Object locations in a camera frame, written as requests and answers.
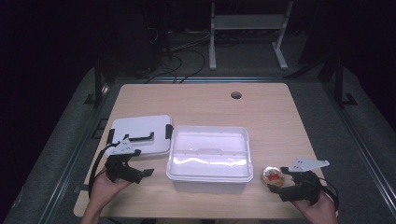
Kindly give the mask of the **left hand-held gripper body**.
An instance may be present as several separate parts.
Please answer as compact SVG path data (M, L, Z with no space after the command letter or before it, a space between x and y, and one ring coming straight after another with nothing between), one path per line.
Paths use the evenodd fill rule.
M105 155L107 156L105 163L106 173L112 182L115 182L117 179L123 179L131 183L140 183L142 178L137 175L139 170L131 167L129 162L123 161L125 154L134 153L134 151L135 148L128 138L111 145L105 150Z

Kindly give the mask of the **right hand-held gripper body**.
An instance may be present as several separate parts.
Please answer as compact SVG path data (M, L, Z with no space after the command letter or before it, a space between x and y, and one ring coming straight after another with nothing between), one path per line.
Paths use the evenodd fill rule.
M282 201L293 202L306 200L311 204L315 204L318 201L322 184L318 176L314 173L314 170L328 166L329 164L328 161L297 158L294 164L289 167L290 171L297 173L291 176L294 185L285 187L290 189L290 199Z

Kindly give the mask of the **round gold and red snack cup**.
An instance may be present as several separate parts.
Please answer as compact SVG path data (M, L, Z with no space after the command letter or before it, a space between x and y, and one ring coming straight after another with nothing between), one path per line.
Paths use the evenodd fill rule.
M284 184L284 175L277 167L266 167L262 171L262 183L282 187Z

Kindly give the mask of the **white lid with black handle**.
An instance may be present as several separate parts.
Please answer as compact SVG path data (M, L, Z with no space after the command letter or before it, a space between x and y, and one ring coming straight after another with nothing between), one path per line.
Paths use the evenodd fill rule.
M140 157L165 155L170 150L172 132L168 115L115 119L107 137L114 147L107 149L105 155L133 154L137 149Z

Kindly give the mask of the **white plastic storage box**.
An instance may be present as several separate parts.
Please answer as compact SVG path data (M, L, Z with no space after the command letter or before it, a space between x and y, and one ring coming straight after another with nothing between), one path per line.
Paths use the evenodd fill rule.
M177 126L173 130L166 175L177 191L240 194L253 173L245 128Z

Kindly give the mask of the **person's left hand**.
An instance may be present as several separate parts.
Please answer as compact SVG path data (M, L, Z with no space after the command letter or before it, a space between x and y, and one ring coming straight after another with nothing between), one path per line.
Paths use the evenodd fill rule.
M107 177L106 169L103 169L93 181L89 207L95 210L103 209L122 190L130 185L131 182L122 179L112 182Z

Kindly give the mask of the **person's right hand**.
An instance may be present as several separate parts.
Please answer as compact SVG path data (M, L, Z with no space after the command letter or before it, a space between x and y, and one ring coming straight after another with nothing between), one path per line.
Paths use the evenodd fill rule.
M335 205L332 199L321 192L318 196L318 201L315 204L309 205L307 201L293 201L292 204L307 217L336 217Z

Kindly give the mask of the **grey metal stand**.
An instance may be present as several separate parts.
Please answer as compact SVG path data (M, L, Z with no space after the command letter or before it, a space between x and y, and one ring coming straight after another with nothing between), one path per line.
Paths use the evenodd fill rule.
M278 38L272 43L277 62L281 70L289 67L281 50L282 42L290 19L290 13L295 0L288 0L283 14L258 15L218 15L216 4L211 3L210 37L208 45L209 69L217 69L215 34L216 31L227 30L278 30Z

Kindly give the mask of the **black metal post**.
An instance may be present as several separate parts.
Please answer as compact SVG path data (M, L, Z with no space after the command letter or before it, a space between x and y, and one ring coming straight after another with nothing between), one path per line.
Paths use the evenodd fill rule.
M344 93L344 66L340 58L336 59L334 72L334 100L343 108L346 105L357 105L357 102L351 93Z
M97 108L102 103L105 93L105 65L103 60L98 58L94 67L94 93L87 96L84 104L92 105L94 108Z

